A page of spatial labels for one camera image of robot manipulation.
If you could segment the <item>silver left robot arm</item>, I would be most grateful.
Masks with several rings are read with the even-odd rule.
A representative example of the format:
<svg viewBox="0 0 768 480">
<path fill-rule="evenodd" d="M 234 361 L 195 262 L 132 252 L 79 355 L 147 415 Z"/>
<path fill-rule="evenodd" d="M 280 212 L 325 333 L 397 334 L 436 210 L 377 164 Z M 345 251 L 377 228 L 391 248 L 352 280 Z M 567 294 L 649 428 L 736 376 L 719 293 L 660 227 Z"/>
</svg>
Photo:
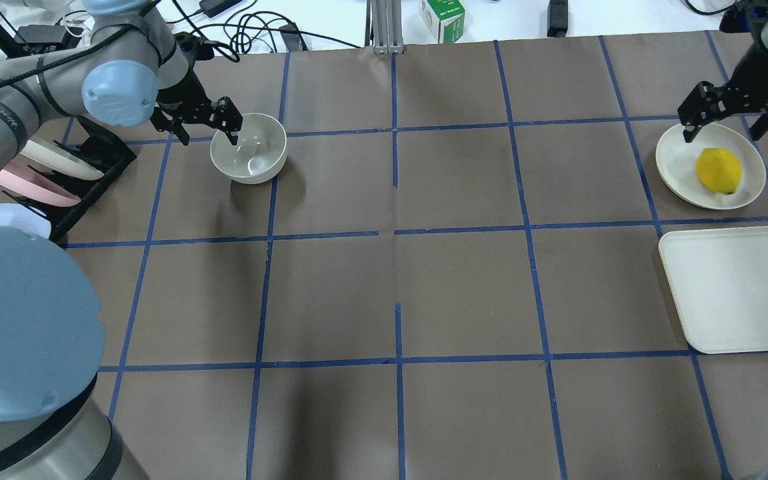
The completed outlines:
<svg viewBox="0 0 768 480">
<path fill-rule="evenodd" d="M 87 48 L 0 60 L 0 172 L 48 121 L 186 124 L 237 139 L 243 119 L 212 101 L 155 1 L 85 1 Z M 146 479 L 93 392 L 105 328 L 95 290 L 44 236 L 0 227 L 0 479 Z"/>
</svg>

